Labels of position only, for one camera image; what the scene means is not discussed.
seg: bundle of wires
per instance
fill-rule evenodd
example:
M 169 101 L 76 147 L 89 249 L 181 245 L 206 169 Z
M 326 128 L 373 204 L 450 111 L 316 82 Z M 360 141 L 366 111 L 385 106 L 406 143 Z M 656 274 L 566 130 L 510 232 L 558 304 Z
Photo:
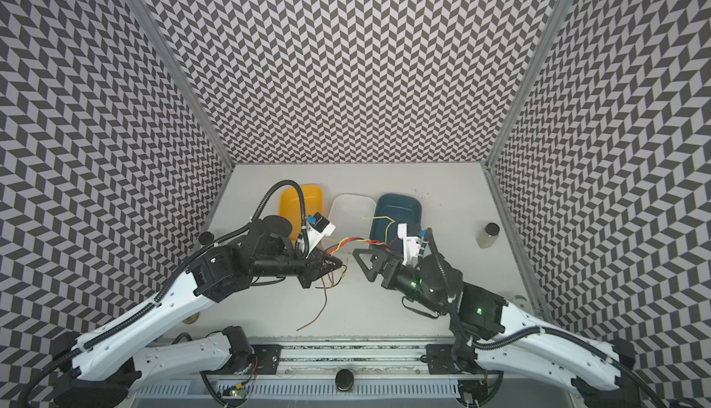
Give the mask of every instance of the bundle of wires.
M 113 335 L 116 335 L 118 332 L 123 331 L 124 329 L 128 328 L 130 325 L 133 325 L 136 323 L 138 320 L 140 320 L 144 315 L 146 315 L 148 312 L 150 312 L 153 308 L 160 306 L 161 305 L 161 300 L 163 300 L 163 297 L 166 296 L 168 291 L 170 290 L 171 287 L 173 287 L 173 284 L 175 281 L 178 279 L 180 274 L 190 266 L 190 264 L 197 258 L 199 258 L 201 255 L 206 253 L 209 249 L 211 249 L 213 246 L 215 246 L 218 243 L 224 243 L 229 239 L 235 238 L 236 236 L 239 236 L 243 233 L 245 233 L 247 230 L 250 228 L 250 223 L 256 219 L 259 219 L 259 217 L 262 214 L 262 211 L 264 210 L 264 207 L 267 205 L 267 202 L 270 200 L 271 196 L 280 188 L 284 186 L 292 186 L 294 189 L 297 190 L 297 195 L 298 195 L 298 206 L 299 210 L 301 211 L 301 238 L 304 241 L 304 251 L 301 253 L 300 258 L 305 259 L 308 256 L 308 253 L 310 251 L 309 245 L 308 245 L 308 235 L 307 235 L 307 214 L 306 214 L 306 202 L 304 201 L 304 193 L 301 191 L 301 187 L 298 185 L 297 182 L 291 181 L 291 180 L 282 180 L 279 181 L 278 183 L 274 184 L 271 186 L 271 188 L 267 191 L 266 194 L 264 194 L 264 197 L 262 198 L 262 201 L 260 201 L 259 205 L 257 206 L 257 209 L 254 211 L 254 215 L 252 218 L 250 218 L 250 222 L 248 222 L 246 225 L 240 227 L 236 231 L 230 232 L 227 235 L 223 235 L 217 239 L 215 239 L 212 243 L 206 244 L 205 246 L 200 247 L 197 251 L 195 251 L 193 254 L 188 256 L 186 259 L 178 263 L 178 267 L 173 270 L 171 275 L 168 277 L 168 279 L 165 280 L 165 282 L 161 285 L 161 288 L 158 290 L 156 293 L 155 297 L 153 297 L 152 301 L 149 301 L 146 306 L 143 306 L 139 311 L 137 311 L 135 314 L 131 315 L 129 318 L 126 320 L 122 321 L 119 324 L 116 324 L 113 328 L 107 329 L 106 331 L 102 332 L 101 334 L 97 335 L 96 337 L 92 338 L 91 340 L 85 342 L 81 348 L 75 348 L 73 350 L 70 350 L 66 352 L 64 355 L 61 355 L 57 359 L 52 360 L 49 362 L 47 366 L 44 368 L 40 369 L 40 372 L 32 377 L 30 381 L 25 385 L 24 388 L 22 388 L 22 391 L 20 392 L 20 395 L 18 397 L 18 402 L 21 407 L 27 407 L 31 408 L 31 405 L 29 403 L 30 400 L 30 394 L 33 389 L 49 374 L 51 374 L 53 371 L 59 369 L 62 365 L 65 365 L 66 363 L 70 363 L 72 359 L 77 357 L 79 354 L 82 354 L 84 351 L 91 350 L 94 348 L 94 346 L 98 345 L 99 343 L 105 341 L 106 339 L 110 338 Z

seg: brown wire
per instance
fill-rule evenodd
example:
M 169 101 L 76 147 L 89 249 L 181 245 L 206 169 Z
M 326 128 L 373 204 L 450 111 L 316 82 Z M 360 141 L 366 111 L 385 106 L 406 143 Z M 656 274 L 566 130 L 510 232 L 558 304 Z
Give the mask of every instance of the brown wire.
M 309 326 L 310 324 L 312 324 L 312 323 L 314 323 L 315 321 L 317 321 L 317 320 L 318 320 L 318 317 L 321 317 L 321 314 L 324 312 L 324 309 L 326 309 L 326 304 L 328 304 L 328 295 L 326 294 L 326 282 L 324 281 L 324 277 L 321 277 L 321 284 L 324 285 L 324 297 L 325 297 L 325 299 L 326 299 L 326 301 L 324 302 L 324 307 L 321 308 L 321 310 L 318 312 L 318 315 L 316 316 L 316 318 L 315 318 L 314 320 L 308 322 L 306 325 L 301 326 L 299 329 L 297 329 L 297 332 L 301 331 L 302 329 L 306 328 L 306 327 Z

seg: yellow wire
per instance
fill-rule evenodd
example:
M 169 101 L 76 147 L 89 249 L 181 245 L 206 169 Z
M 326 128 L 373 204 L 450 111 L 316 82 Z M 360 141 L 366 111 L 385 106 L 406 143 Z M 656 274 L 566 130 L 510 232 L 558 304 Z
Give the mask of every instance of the yellow wire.
M 385 243 L 383 243 L 383 244 L 387 244 L 387 230 L 390 228 L 390 226 L 393 225 L 393 223 L 395 222 L 395 220 L 392 219 L 392 218 L 390 218 L 390 217 L 370 217 L 370 218 L 363 217 L 363 219 L 380 219 L 380 218 L 387 218 L 387 219 L 390 220 L 390 223 L 389 223 L 389 224 L 387 225 L 387 227 L 385 228 L 385 240 L 383 240 L 383 241 L 385 241 Z

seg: geometric wallpaper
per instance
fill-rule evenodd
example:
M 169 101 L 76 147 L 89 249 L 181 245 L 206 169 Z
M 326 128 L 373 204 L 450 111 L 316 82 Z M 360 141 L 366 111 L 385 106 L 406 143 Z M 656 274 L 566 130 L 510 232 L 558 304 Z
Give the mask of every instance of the geometric wallpaper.
M 495 174 L 555 321 L 711 407 L 711 0 L 575 0 Z
M 483 160 L 556 0 L 144 0 L 236 163 Z
M 51 338 L 157 290 L 227 169 L 123 0 L 0 0 L 0 161 L 7 406 Z

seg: robotic arm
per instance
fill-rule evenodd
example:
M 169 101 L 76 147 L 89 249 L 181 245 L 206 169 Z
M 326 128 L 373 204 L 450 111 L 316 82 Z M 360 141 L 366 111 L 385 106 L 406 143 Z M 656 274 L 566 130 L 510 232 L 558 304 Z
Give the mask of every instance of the robotic arm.
M 291 224 L 286 219 L 259 218 L 266 201 L 284 185 L 295 187 L 301 202 L 301 236 L 296 246 L 289 241 Z M 23 389 L 22 406 L 31 406 L 33 387 L 55 369 L 64 372 L 54 382 L 53 399 L 60 408 L 112 408 L 140 387 L 178 375 L 243 371 L 254 351 L 240 327 L 177 345 L 146 345 L 184 318 L 249 288 L 255 277 L 296 276 L 303 288 L 309 288 L 342 267 L 340 260 L 315 249 L 333 229 L 320 214 L 306 217 L 297 183 L 277 183 L 262 199 L 251 223 L 207 243 L 147 301 L 92 332 L 67 332 L 55 338 L 50 347 L 53 361 Z M 635 356 L 631 343 L 583 338 L 463 282 L 461 271 L 437 251 L 431 229 L 402 225 L 398 235 L 403 239 L 403 256 L 384 248 L 356 249 L 353 256 L 369 281 L 381 275 L 381 286 L 402 293 L 403 303 L 405 299 L 420 303 L 434 315 L 411 311 L 431 318 L 449 314 L 455 338 L 452 360 L 462 372 L 487 369 L 527 375 L 582 395 L 590 408 L 639 407 L 641 387 L 653 395 L 657 406 L 665 406 L 631 371 Z M 428 246 L 431 254 L 424 256 Z M 366 255 L 369 261 L 361 258 Z

